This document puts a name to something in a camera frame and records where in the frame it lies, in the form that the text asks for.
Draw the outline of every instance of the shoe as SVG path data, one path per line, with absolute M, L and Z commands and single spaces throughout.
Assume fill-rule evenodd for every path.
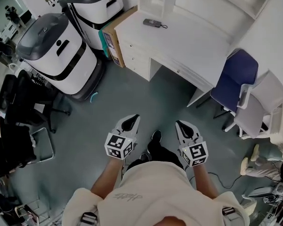
M 259 144 L 256 144 L 253 150 L 253 155 L 251 156 L 251 161 L 256 161 L 259 157 Z
M 161 141 L 161 131 L 160 130 L 156 130 L 153 135 L 151 136 L 151 140 L 154 142 L 160 142 Z
M 149 156 L 146 153 L 141 154 L 140 160 L 142 161 L 150 161 Z
M 246 169 L 249 165 L 249 159 L 247 157 L 244 157 L 244 159 L 241 162 L 241 169 L 240 169 L 240 175 L 245 176 L 246 175 Z

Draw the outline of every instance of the gray floor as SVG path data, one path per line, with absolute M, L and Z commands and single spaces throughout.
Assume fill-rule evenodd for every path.
M 39 195 L 42 201 L 48 202 L 52 214 L 61 212 L 75 189 L 90 188 L 101 174 L 108 161 L 104 150 L 106 136 L 119 119 L 130 114 L 138 113 L 141 123 L 138 145 L 128 161 L 139 157 L 156 129 L 163 133 L 162 145 L 176 152 L 175 121 L 189 121 L 199 128 L 207 142 L 208 171 L 217 173 L 226 187 L 240 175 L 241 160 L 251 153 L 257 142 L 265 149 L 273 147 L 268 139 L 239 139 L 237 128 L 223 132 L 221 127 L 226 116 L 212 119 L 218 106 L 213 100 L 199 109 L 195 105 L 186 107 L 195 88 L 164 67 L 147 82 L 129 69 L 110 63 L 97 91 L 99 94 L 92 103 L 62 99 L 59 108 L 71 108 L 72 114 L 52 116 L 57 126 L 56 134 L 51 134 L 55 159 L 28 165 L 11 176 L 13 188 L 22 202 L 34 200 Z M 187 169 L 187 175 L 193 176 L 191 168 Z M 227 191 L 216 176 L 211 175 L 211 178 L 221 193 Z M 244 192 L 268 184 L 267 178 L 241 177 L 231 191 L 240 201 Z

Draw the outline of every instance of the white robot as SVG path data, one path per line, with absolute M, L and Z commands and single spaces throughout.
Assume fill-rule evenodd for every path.
M 136 135 L 141 117 L 129 115 L 118 121 L 116 127 L 108 134 L 105 149 L 108 156 L 125 159 L 136 146 Z M 206 142 L 196 126 L 186 121 L 176 121 L 176 132 L 181 156 L 189 166 L 205 163 L 208 158 Z
M 190 167 L 205 163 L 208 148 L 196 126 L 186 121 L 176 121 L 177 138 L 181 156 Z

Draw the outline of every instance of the table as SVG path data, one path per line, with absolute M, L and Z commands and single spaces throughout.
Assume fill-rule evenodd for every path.
M 143 25 L 149 15 L 135 12 L 116 28 L 124 63 L 150 81 L 161 65 L 196 86 L 188 106 L 217 85 L 230 44 L 199 20 L 171 13 L 165 28 Z

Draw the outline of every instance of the blue chair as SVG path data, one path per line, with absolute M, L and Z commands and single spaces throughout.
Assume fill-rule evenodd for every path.
M 243 49 L 233 52 L 225 63 L 216 87 L 211 90 L 210 97 L 196 108 L 213 98 L 226 109 L 226 112 L 215 115 L 214 119 L 229 112 L 235 113 L 244 85 L 253 85 L 257 73 L 258 63 L 253 57 Z

